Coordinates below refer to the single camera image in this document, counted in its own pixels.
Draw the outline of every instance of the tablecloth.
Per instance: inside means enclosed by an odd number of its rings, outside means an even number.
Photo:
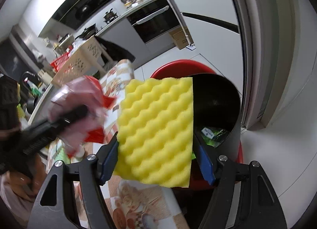
[[[104,123],[104,144],[108,144],[118,130],[119,104],[125,97],[125,86],[132,79],[134,79],[134,69],[129,60],[121,60],[100,79],[104,94],[116,97]],[[85,144],[85,155],[96,154],[101,146],[102,144],[99,143]],[[47,172],[54,162],[50,154],[53,148],[54,143],[50,146]],[[80,184],[74,183],[74,185],[80,223],[88,228],[87,216],[81,201]],[[104,186],[101,186],[101,192],[118,229],[189,229],[170,188],[145,185],[112,176]]]

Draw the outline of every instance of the cabinet handle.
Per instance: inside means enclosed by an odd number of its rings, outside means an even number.
[[[132,26],[135,26],[135,25],[139,25],[139,24],[143,24],[151,19],[153,19],[155,16],[158,16],[159,14],[161,13],[164,13],[165,11],[167,11],[169,9],[169,5],[167,5],[166,7],[163,7],[162,9],[148,15],[147,17],[141,19],[141,20],[138,20],[135,24],[133,24]]]

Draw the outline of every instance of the metal bolt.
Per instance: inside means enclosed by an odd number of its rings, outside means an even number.
[[[96,159],[96,155],[95,154],[90,154],[90,155],[87,156],[87,159],[89,161],[95,160]]]
[[[63,164],[63,161],[62,161],[62,160],[57,160],[54,165],[55,165],[56,167],[60,167],[62,164]]]
[[[254,167],[259,167],[260,166],[260,163],[258,161],[252,161],[252,165]]]
[[[220,155],[219,156],[219,160],[222,161],[222,162],[226,162],[228,160],[228,157],[225,156],[225,155]]]

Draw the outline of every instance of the oven door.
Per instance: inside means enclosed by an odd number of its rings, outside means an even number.
[[[127,19],[144,43],[180,25],[167,0],[156,0],[129,15]]]

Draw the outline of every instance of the wavy sponge surface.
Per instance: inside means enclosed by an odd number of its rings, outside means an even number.
[[[123,179],[188,187],[193,140],[192,78],[131,80],[120,103],[118,162]]]

